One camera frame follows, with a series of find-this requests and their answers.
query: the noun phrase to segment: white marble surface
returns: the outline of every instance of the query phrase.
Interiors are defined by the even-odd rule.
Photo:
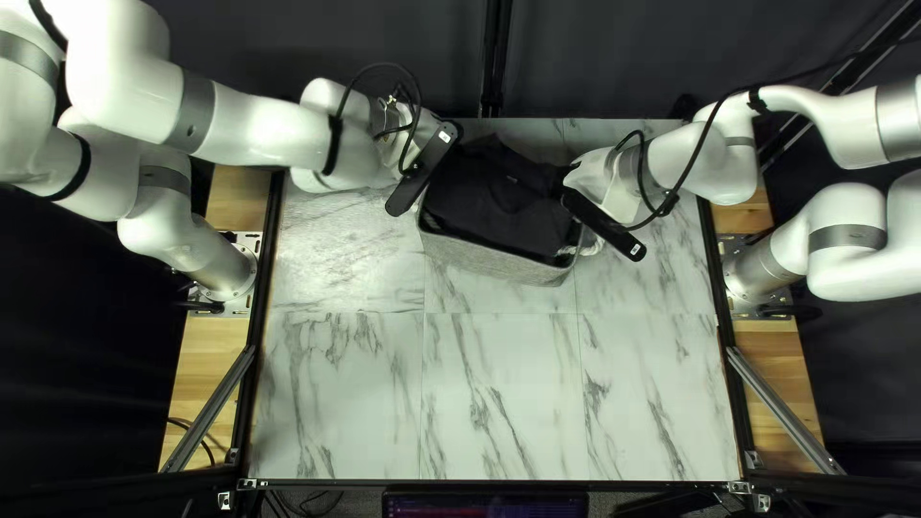
[[[273,312],[257,477],[416,478],[422,313]]]
[[[461,120],[565,164],[675,121]],[[250,476],[739,477],[695,200],[537,288],[427,259],[390,189],[289,188]]]
[[[421,478],[585,479],[575,315],[426,315]]]

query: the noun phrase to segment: gray fabric basket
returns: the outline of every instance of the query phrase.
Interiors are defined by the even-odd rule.
[[[422,247],[429,257],[445,265],[455,265],[475,274],[521,284],[554,287],[563,284],[566,276],[576,264],[580,244],[574,245],[576,253],[566,261],[565,266],[547,265],[527,257],[465,241],[459,237],[429,231],[426,229],[429,223],[423,219],[424,212],[424,209],[420,207],[416,218],[416,227],[422,238]]]

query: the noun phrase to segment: table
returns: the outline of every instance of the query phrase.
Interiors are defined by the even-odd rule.
[[[568,121],[563,120],[563,124],[568,124]],[[207,212],[208,220],[219,230],[260,230],[268,186],[269,176],[263,171],[218,166]],[[752,200],[745,204],[714,207],[714,220],[719,232],[752,232],[770,227],[772,222],[764,190],[759,189]],[[246,334],[246,321],[190,317],[172,396],[172,416],[192,419],[197,415],[227,367],[242,350]],[[813,433],[821,438],[796,325],[774,322],[753,326],[750,323],[737,323],[736,339],[755,368],[768,379]],[[792,444],[776,419],[757,398],[749,394],[748,399],[755,447],[765,464],[773,469],[787,471],[814,470],[809,460]],[[231,401],[209,430],[210,435],[223,445],[230,442],[232,407]],[[163,460],[169,456],[183,432],[178,427],[164,426]],[[220,462],[222,455],[217,453],[220,448],[210,438],[207,441],[213,448],[216,447]],[[207,457],[199,448],[188,469],[207,465]]]
[[[460,120],[566,164],[679,121]],[[390,189],[288,185],[250,477],[731,480],[740,476],[695,197],[581,258],[558,288],[428,259]]]

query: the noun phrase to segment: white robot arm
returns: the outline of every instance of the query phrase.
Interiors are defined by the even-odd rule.
[[[840,97],[806,88],[769,86],[757,90],[763,112],[797,112],[812,119],[834,161],[844,169],[861,169],[921,156],[918,97],[921,76],[903,83],[872,87]],[[647,143],[646,167],[638,174],[638,147],[590,151],[574,163],[564,180],[624,225],[642,202],[638,178],[652,191],[668,190],[678,181],[705,120],[715,104],[701,109],[694,121]],[[729,97],[720,107],[701,153],[683,188],[717,205],[748,200],[758,183],[750,93]]]
[[[812,119],[832,158],[844,169],[919,157],[919,97],[921,76],[841,97],[790,86],[734,95],[719,108],[682,187],[717,205],[748,200],[758,174],[752,117],[766,111],[797,112]],[[704,107],[690,124],[652,139],[644,149],[642,172],[640,147],[623,152],[606,147],[577,159],[578,167],[564,185],[579,191],[608,218],[634,221],[642,201],[639,182],[650,192],[671,189],[714,107]],[[888,217],[886,200],[876,189],[858,183],[828,187],[771,236],[729,258],[724,265],[726,285],[751,302],[767,302],[771,292],[807,274],[813,293],[828,300],[876,300],[921,292],[921,266],[916,265],[921,252],[919,202],[921,172],[905,175],[892,186]]]
[[[399,203],[387,206],[396,215],[424,186],[425,175],[403,172],[442,149],[426,154],[430,171],[456,140],[418,101],[371,99],[319,78],[298,105],[197,77],[169,61],[166,23],[139,0],[41,4],[66,56],[28,0],[0,0],[0,182],[118,221],[127,248],[186,273],[212,300],[242,296],[255,266],[191,213],[187,155],[290,167],[294,184],[316,193],[402,179]],[[65,57],[74,107],[53,127]]]

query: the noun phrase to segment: cable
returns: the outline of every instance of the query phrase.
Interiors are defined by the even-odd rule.
[[[179,422],[175,418],[167,418],[167,422],[169,424],[176,425],[180,428],[183,428],[186,431],[189,431],[189,425]],[[211,453],[211,448],[208,448],[208,444],[204,441],[204,439],[202,439],[202,447],[204,448],[204,452],[208,454],[208,459],[211,460],[211,467],[216,466],[217,463],[215,462],[215,455]]]
[[[272,490],[269,490],[269,497],[275,497],[275,501],[278,502],[278,505],[282,508],[282,512],[285,513],[285,518],[291,518],[291,515],[288,514],[288,511],[285,510],[285,506],[282,505],[282,499],[278,498],[278,494],[277,494],[277,493],[275,493],[275,492],[272,491]]]
[[[35,15],[35,18],[39,20],[41,28],[45,29],[45,32],[47,32],[48,36],[54,41],[54,44],[64,51],[64,53],[67,53],[67,38],[65,38],[63,33],[54,25],[54,18],[45,10],[45,6],[41,0],[29,0],[29,7],[31,7],[32,14]]]
[[[409,122],[408,124],[405,124],[405,125],[402,125],[402,126],[397,126],[397,127],[395,127],[395,128],[391,128],[391,129],[386,129],[386,130],[380,131],[380,132],[376,133],[374,136],[371,137],[371,138],[374,139],[374,140],[377,140],[377,139],[379,139],[379,138],[381,138],[382,136],[385,136],[385,135],[390,135],[390,134],[392,134],[392,133],[400,133],[401,131],[406,131],[406,130],[411,129],[411,128],[413,127],[413,121],[415,120],[415,112],[414,112],[415,107],[413,106],[413,100],[410,99],[410,96],[407,95],[407,94],[405,93],[405,89],[403,89],[403,85],[402,85],[402,83],[400,83],[400,82],[397,82],[396,88],[394,89],[394,92],[393,92],[393,93],[394,93],[395,95],[399,95],[400,93],[402,93],[403,96],[407,99],[407,104],[408,104],[409,107],[410,107],[410,117],[411,117],[410,122]]]
[[[190,312],[211,312],[212,314],[221,314],[224,312],[224,302],[200,302],[197,300],[176,300],[173,305],[178,308],[185,308]]]
[[[320,495],[317,495],[316,497],[306,499],[300,502],[300,505],[298,507],[300,507],[300,510],[303,511],[305,515],[307,515],[309,518],[321,518],[322,516],[326,516],[333,509],[335,509],[337,505],[339,505],[339,502],[343,499],[343,496],[345,495],[345,491],[339,491],[339,496],[336,497],[336,500],[332,503],[332,505],[321,512],[317,512],[317,513],[310,512],[304,508],[304,504],[306,504],[307,502],[311,500],[316,500],[317,498],[323,496],[323,494],[327,494],[327,493],[329,493],[329,491],[323,491],[323,493],[321,493]]]
[[[272,508],[272,512],[275,513],[275,518],[282,518],[282,513],[278,512],[278,510],[275,508],[275,504],[272,503],[272,499],[265,499],[265,503],[269,504],[269,507]]]
[[[323,496],[323,495],[325,495],[325,494],[327,494],[327,493],[329,493],[329,491],[318,491],[318,492],[316,492],[316,493],[314,493],[314,494],[308,496],[306,499],[302,500],[302,501],[299,503],[299,505],[304,505],[305,503],[307,503],[307,502],[309,502],[309,501],[316,500],[316,499],[318,499],[319,497],[321,497],[321,496]],[[284,493],[281,493],[281,494],[275,493],[275,496],[278,498],[279,503],[281,503],[283,507],[285,507],[286,509],[288,509],[288,510],[291,511],[292,513],[296,514],[297,516],[302,516],[302,517],[304,517],[304,518],[310,518],[310,514],[305,514],[305,511],[303,510],[303,508],[300,508],[300,509],[299,509],[297,506],[295,506],[295,504],[289,502],[288,499],[285,497],[285,494],[284,494]]]
[[[185,424],[187,424],[187,425],[189,425],[189,426],[192,425],[192,421],[190,421],[189,419],[186,419],[186,418],[170,418],[170,419],[175,419],[175,420],[179,421],[180,423],[185,423]],[[206,438],[210,439],[210,440],[211,440],[211,443],[212,443],[212,445],[213,445],[213,447],[216,447],[218,450],[220,450],[221,453],[227,453],[227,446],[221,444],[221,441],[219,441],[214,435],[211,435],[211,432],[210,432],[210,431],[209,431],[209,432],[206,432],[206,434],[205,434],[204,436],[205,436]]]
[[[614,146],[614,151],[620,151],[621,147],[623,147],[624,144],[626,144],[626,142],[633,136],[639,136],[639,163],[636,166],[636,183],[639,185],[639,194],[640,197],[643,198],[643,203],[646,204],[646,208],[648,208],[650,212],[656,212],[656,208],[653,207],[652,202],[649,201],[649,195],[646,192],[646,186],[643,184],[643,160],[646,157],[646,136],[643,135],[641,130],[634,130],[628,133],[627,136],[625,136],[623,139],[621,139],[617,146]]]
[[[343,97],[339,101],[339,108],[336,110],[336,114],[333,116],[333,118],[342,121],[343,111],[345,110],[345,102],[348,100],[349,94],[352,93],[352,88],[355,87],[355,84],[358,82],[358,79],[360,79],[361,76],[363,76],[364,74],[367,74],[371,70],[375,70],[378,68],[385,68],[385,67],[396,68],[397,70],[402,72],[404,75],[409,77],[410,81],[413,84],[413,90],[414,90],[413,93],[415,94],[415,100],[414,100],[415,111],[412,113],[412,116],[413,116],[413,119],[411,122],[412,126],[409,128],[409,135],[407,135],[406,143],[403,145],[403,149],[400,153],[400,161],[397,162],[397,169],[400,172],[400,174],[406,174],[410,171],[411,168],[405,169],[403,167],[403,163],[406,160],[406,154],[409,152],[409,146],[413,142],[413,137],[415,137],[415,130],[419,125],[419,118],[422,116],[422,90],[419,89],[419,82],[415,79],[415,76],[413,76],[413,73],[407,70],[405,66],[397,64],[397,63],[391,63],[391,62],[380,62],[380,63],[372,63],[371,65],[368,65],[362,68],[361,70],[359,70],[358,73],[355,75],[355,77],[352,77],[352,80],[349,81],[348,86],[345,87],[345,92],[343,93]]]
[[[855,57],[857,57],[857,56],[860,56],[860,55],[863,54],[863,53],[868,53],[868,52],[876,51],[876,50],[879,50],[879,49],[882,49],[882,48],[897,47],[897,46],[902,45],[902,44],[904,44],[904,43],[914,43],[914,42],[917,42],[917,41],[921,41],[921,37],[916,37],[916,38],[904,38],[904,39],[898,40],[898,41],[896,41],[896,42],[894,42],[894,43],[883,43],[883,44],[880,44],[880,45],[872,45],[872,46],[869,46],[869,47],[867,47],[866,49],[864,49],[864,50],[862,50],[862,51],[857,51],[857,52],[855,52],[855,53],[848,54],[847,56],[845,56],[845,57],[843,57],[843,58],[841,58],[841,59],[837,59],[837,60],[828,62],[828,63],[826,63],[826,64],[824,64],[824,65],[815,66],[815,67],[813,67],[813,68],[810,68],[809,70],[804,70],[804,71],[802,71],[802,72],[798,72],[798,73],[796,73],[796,74],[794,74],[794,75],[792,75],[792,76],[780,77],[779,79],[774,79],[774,80],[769,80],[769,81],[763,81],[763,82],[759,82],[759,83],[753,83],[753,84],[751,84],[751,85],[749,85],[749,86],[747,86],[747,87],[734,88],[733,90],[730,90],[729,92],[723,94],[723,96],[720,97],[719,100],[717,101],[717,104],[713,107],[713,111],[710,112],[710,116],[707,117],[706,123],[704,124],[704,129],[703,129],[703,131],[701,131],[700,137],[697,139],[697,145],[694,146],[694,152],[691,153],[691,157],[688,159],[688,163],[687,163],[687,165],[684,167],[684,171],[682,172],[681,176],[678,177],[678,181],[671,187],[671,191],[668,193],[668,195],[665,196],[665,199],[662,200],[662,203],[659,204],[659,206],[656,208],[656,210],[652,211],[652,214],[650,214],[648,217],[646,217],[646,219],[644,219],[643,221],[641,221],[641,222],[639,222],[639,223],[637,223],[637,224],[635,224],[635,225],[631,225],[631,226],[629,226],[629,227],[623,227],[621,231],[622,231],[622,232],[632,232],[632,231],[634,231],[634,230],[642,229],[643,227],[645,227],[646,225],[648,225],[650,222],[652,222],[653,219],[659,218],[660,216],[663,216],[664,214],[667,214],[669,211],[671,211],[671,208],[672,208],[672,207],[675,205],[675,203],[678,201],[678,191],[679,191],[679,189],[681,189],[681,188],[682,188],[682,185],[684,185],[684,180],[687,179],[688,174],[691,172],[691,168],[694,167],[694,164],[695,164],[695,162],[697,161],[697,156],[700,155],[700,150],[704,147],[704,141],[706,140],[707,134],[710,133],[710,127],[713,126],[713,121],[717,118],[717,112],[719,111],[720,107],[723,106],[723,103],[726,102],[726,100],[727,100],[728,98],[732,97],[733,95],[735,95],[735,94],[737,94],[737,93],[749,91],[749,90],[752,90],[752,89],[754,89],[754,88],[766,87],[766,86],[775,85],[775,84],[778,84],[778,83],[787,83],[787,82],[789,82],[789,81],[794,81],[794,80],[796,80],[796,79],[800,79],[800,78],[803,78],[803,77],[806,77],[806,76],[810,76],[810,75],[815,74],[816,72],[820,72],[820,71],[822,71],[822,70],[824,70],[824,69],[826,69],[826,68],[831,68],[832,66],[840,65],[840,64],[842,64],[842,63],[845,63],[845,62],[847,62],[847,61],[849,61],[849,60],[851,60],[851,59],[853,59],[853,58],[855,58]],[[640,159],[642,160],[642,156],[643,156],[643,154],[644,154],[644,150],[641,148],[639,152],[640,152]]]

